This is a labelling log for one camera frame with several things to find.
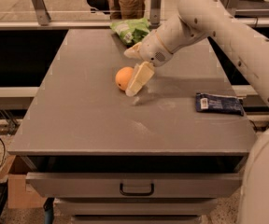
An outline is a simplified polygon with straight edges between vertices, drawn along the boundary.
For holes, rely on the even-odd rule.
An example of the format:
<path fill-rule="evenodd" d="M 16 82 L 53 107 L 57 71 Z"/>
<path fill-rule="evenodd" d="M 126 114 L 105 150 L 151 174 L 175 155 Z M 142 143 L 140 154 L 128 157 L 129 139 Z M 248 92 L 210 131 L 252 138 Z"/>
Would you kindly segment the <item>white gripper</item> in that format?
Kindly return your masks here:
<path fill-rule="evenodd" d="M 126 95 L 133 97 L 150 81 L 155 73 L 155 68 L 169 62 L 173 57 L 171 34 L 169 30 L 156 29 L 151 31 L 143 40 L 124 51 L 124 55 L 130 59 L 138 59 L 145 62 L 136 64 L 132 77 L 126 88 Z"/>

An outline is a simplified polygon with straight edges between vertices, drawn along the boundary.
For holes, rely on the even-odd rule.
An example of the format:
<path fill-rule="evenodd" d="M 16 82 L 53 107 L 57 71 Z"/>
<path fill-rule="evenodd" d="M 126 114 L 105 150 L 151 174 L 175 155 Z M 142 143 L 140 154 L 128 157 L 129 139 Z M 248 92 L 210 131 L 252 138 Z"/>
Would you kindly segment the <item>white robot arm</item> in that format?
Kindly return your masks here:
<path fill-rule="evenodd" d="M 177 14 L 125 51 L 134 67 L 126 94 L 136 95 L 154 68 L 179 49 L 211 37 L 269 107 L 269 39 L 234 18 L 220 0 L 178 0 Z M 269 129 L 248 155 L 237 224 L 269 224 Z"/>

